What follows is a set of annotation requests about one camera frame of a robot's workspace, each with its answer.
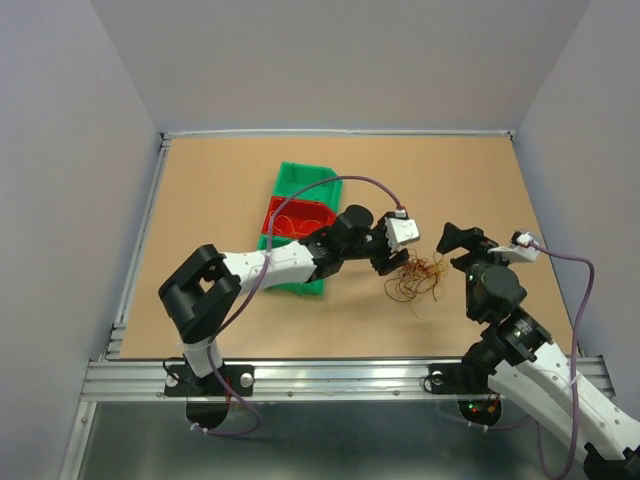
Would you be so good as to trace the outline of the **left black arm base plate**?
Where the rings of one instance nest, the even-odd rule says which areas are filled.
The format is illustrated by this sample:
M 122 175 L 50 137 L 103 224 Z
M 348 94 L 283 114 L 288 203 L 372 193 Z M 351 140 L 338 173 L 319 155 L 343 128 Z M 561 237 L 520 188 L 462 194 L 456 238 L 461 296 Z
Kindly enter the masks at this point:
M 223 397 L 229 394 L 214 374 L 199 378 L 185 362 L 164 364 L 163 369 L 166 374 L 163 394 L 166 397 Z M 240 396 L 253 395 L 255 368 L 252 365 L 225 363 L 220 374 L 226 384 Z

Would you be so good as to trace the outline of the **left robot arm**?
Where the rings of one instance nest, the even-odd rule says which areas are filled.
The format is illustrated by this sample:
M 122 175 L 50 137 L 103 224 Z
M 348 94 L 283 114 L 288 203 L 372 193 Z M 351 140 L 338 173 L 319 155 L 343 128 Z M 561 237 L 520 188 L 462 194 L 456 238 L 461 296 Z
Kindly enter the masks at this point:
M 223 360 L 215 337 L 237 298 L 323 280 L 351 260 L 368 260 L 386 276 L 408 262 L 407 246 L 419 239 L 406 210 L 374 222 L 365 207 L 351 205 L 332 224 L 280 247 L 249 253 L 223 253 L 211 244 L 197 248 L 158 291 L 183 344 L 188 382 L 202 394 L 221 386 Z

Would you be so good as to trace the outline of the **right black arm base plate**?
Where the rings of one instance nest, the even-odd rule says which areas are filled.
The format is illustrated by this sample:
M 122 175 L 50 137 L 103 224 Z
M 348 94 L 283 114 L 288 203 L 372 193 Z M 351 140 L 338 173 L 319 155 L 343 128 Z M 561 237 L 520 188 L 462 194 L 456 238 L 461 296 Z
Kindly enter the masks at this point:
M 488 385 L 488 375 L 462 363 L 436 363 L 428 366 L 423 389 L 434 395 L 488 395 L 496 393 Z

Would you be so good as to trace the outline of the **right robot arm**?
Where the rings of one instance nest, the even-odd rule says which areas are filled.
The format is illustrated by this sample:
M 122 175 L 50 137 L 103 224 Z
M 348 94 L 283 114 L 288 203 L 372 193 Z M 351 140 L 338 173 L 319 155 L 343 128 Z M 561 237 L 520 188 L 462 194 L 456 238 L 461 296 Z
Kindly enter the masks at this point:
M 558 478 L 574 463 L 590 479 L 639 476 L 639 422 L 606 397 L 577 368 L 578 346 L 564 354 L 551 333 L 521 306 L 527 292 L 510 266 L 533 262 L 545 247 L 528 231 L 500 246 L 477 228 L 448 222 L 436 247 L 465 275 L 466 315 L 485 325 L 462 358 L 460 378 L 472 390 L 486 386 L 516 404 L 568 449 Z

